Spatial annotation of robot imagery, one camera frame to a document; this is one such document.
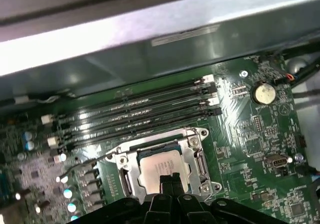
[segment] black capacitor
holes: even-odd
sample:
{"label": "black capacitor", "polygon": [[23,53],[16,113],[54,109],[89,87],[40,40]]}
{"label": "black capacitor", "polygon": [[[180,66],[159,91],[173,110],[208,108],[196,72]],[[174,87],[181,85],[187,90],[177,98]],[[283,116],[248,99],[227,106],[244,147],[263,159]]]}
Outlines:
{"label": "black capacitor", "polygon": [[31,193],[31,190],[29,188],[21,190],[19,192],[16,192],[15,199],[17,200],[23,199],[30,193]]}
{"label": "black capacitor", "polygon": [[45,208],[47,208],[50,205],[50,202],[48,200],[45,200],[41,203],[35,204],[35,212],[41,213]]}

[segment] cable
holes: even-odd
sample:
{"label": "cable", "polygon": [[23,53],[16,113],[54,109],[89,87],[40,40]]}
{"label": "cable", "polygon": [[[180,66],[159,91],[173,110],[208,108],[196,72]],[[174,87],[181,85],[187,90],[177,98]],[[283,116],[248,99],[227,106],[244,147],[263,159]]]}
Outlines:
{"label": "cable", "polygon": [[293,98],[307,98],[320,95],[320,89],[309,90],[301,93],[293,93]]}
{"label": "cable", "polygon": [[81,167],[86,167],[86,166],[88,166],[88,165],[90,165],[90,164],[93,164],[93,163],[95,163],[95,162],[98,162],[98,161],[106,158],[108,155],[110,155],[110,154],[105,154],[105,155],[103,155],[103,156],[100,156],[100,157],[94,158],[94,159],[88,159],[88,160],[84,161],[83,163],[74,165],[74,166],[70,167],[65,173],[63,173],[62,175],[60,175],[59,177],[57,177],[55,181],[56,181],[57,183],[59,183],[59,182],[61,181],[61,179],[67,177],[73,170],[76,170],[76,169],[81,168]]}
{"label": "cable", "polygon": [[294,81],[295,77],[292,74],[287,73],[286,77],[290,80],[290,81]]}
{"label": "cable", "polygon": [[308,66],[300,69],[298,73],[294,74],[294,76],[297,76],[297,78],[290,82],[291,88],[294,88],[299,84],[306,82],[308,79],[313,77],[319,71],[320,71],[320,57],[317,58],[314,62],[312,62]]}
{"label": "cable", "polygon": [[36,101],[37,103],[53,103],[53,102],[57,101],[58,99],[60,99],[60,96],[55,95],[55,96],[49,97],[49,98],[46,99],[46,100],[36,99],[35,101]]}
{"label": "cable", "polygon": [[274,68],[276,71],[278,71],[280,74],[286,76],[290,82],[293,82],[299,78],[299,75],[297,77],[293,76],[292,74],[287,73],[286,71],[282,70],[281,68],[277,67],[275,64],[275,59],[278,55],[280,55],[285,49],[288,49],[292,46],[295,46],[299,43],[309,41],[311,38],[314,38],[315,36],[320,35],[320,29],[317,29],[316,31],[313,31],[311,33],[305,34],[303,36],[300,36],[299,38],[295,40],[290,40],[287,43],[285,43],[281,48],[277,49],[271,57],[269,58],[269,63],[272,68]]}

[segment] black cable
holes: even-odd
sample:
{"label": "black cable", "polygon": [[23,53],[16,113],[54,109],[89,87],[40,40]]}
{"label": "black cable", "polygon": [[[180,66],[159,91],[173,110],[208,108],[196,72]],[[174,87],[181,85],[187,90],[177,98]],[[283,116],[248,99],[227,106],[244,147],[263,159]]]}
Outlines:
{"label": "black cable", "polygon": [[299,84],[306,82],[308,79],[313,77],[319,71],[320,71],[320,57],[317,58],[311,64],[309,64],[307,67],[301,68],[298,73],[294,74],[296,79],[290,82],[291,88],[294,88]]}
{"label": "black cable", "polygon": [[293,93],[293,98],[307,98],[320,95],[320,89],[309,90],[301,93]]}

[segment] capacitor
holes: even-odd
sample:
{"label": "capacitor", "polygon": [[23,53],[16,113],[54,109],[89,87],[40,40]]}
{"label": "capacitor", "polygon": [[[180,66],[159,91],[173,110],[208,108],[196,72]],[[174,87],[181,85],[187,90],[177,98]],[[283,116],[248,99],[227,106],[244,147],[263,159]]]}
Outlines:
{"label": "capacitor", "polygon": [[76,187],[75,186],[69,186],[68,188],[66,188],[63,192],[63,196],[65,198],[72,198],[73,194],[76,192]]}
{"label": "capacitor", "polygon": [[35,148],[35,143],[33,141],[27,141],[24,147],[27,151],[31,151]]}
{"label": "capacitor", "polygon": [[70,221],[72,222],[72,221],[74,221],[74,220],[77,220],[79,217],[78,216],[72,216],[71,218],[70,218]]}
{"label": "capacitor", "polygon": [[27,155],[25,153],[19,153],[16,158],[19,160],[19,161],[23,161],[24,159],[26,159]]}
{"label": "capacitor", "polygon": [[296,153],[294,155],[294,159],[295,159],[296,162],[300,163],[300,162],[303,162],[305,158],[301,153]]}
{"label": "capacitor", "polygon": [[49,201],[43,201],[39,204],[35,204],[34,205],[34,208],[35,208],[35,212],[36,213],[41,213],[43,211],[43,209],[47,208],[48,206],[50,205],[50,202]]}
{"label": "capacitor", "polygon": [[28,142],[32,139],[32,133],[29,132],[29,131],[25,131],[23,134],[22,134],[22,138]]}
{"label": "capacitor", "polygon": [[30,193],[31,193],[31,190],[29,188],[21,190],[15,194],[15,199],[21,200],[21,198],[26,197]]}
{"label": "capacitor", "polygon": [[74,213],[80,205],[80,201],[78,199],[72,199],[71,203],[66,207],[69,212]]}
{"label": "capacitor", "polygon": [[251,91],[251,98],[257,104],[269,105],[276,99],[276,89],[266,82],[259,82]]}
{"label": "capacitor", "polygon": [[82,217],[82,216],[83,216],[83,214],[82,214],[81,212],[76,211],[76,212],[73,214],[73,216],[70,218],[70,221],[72,222],[72,221],[74,221],[74,220],[76,220],[76,219],[78,219],[78,218],[80,218],[80,217]]}
{"label": "capacitor", "polygon": [[55,179],[55,181],[56,181],[57,183],[59,183],[59,182],[67,183],[68,180],[69,180],[68,176],[65,176],[65,177],[63,177],[63,178],[57,177],[57,178]]}

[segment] connector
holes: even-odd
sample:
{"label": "connector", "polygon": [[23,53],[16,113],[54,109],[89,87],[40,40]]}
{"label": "connector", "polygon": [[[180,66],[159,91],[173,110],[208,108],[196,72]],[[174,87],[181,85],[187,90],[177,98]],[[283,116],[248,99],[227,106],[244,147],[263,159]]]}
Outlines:
{"label": "connector", "polygon": [[285,167],[288,164],[287,157],[280,154],[272,154],[265,157],[265,160],[270,163],[273,168]]}
{"label": "connector", "polygon": [[214,79],[214,75],[213,74],[209,74],[209,75],[206,75],[206,76],[203,76],[202,77],[202,82],[203,83],[211,83],[211,82],[214,82],[215,79]]}
{"label": "connector", "polygon": [[47,138],[47,142],[50,148],[57,148],[59,145],[59,138],[58,137],[50,137]]}
{"label": "connector", "polygon": [[219,101],[219,98],[216,96],[216,97],[208,98],[207,103],[209,106],[214,106],[214,105],[220,104],[220,101]]}
{"label": "connector", "polygon": [[52,123],[53,121],[54,121],[54,116],[52,114],[41,116],[41,122],[43,125]]}

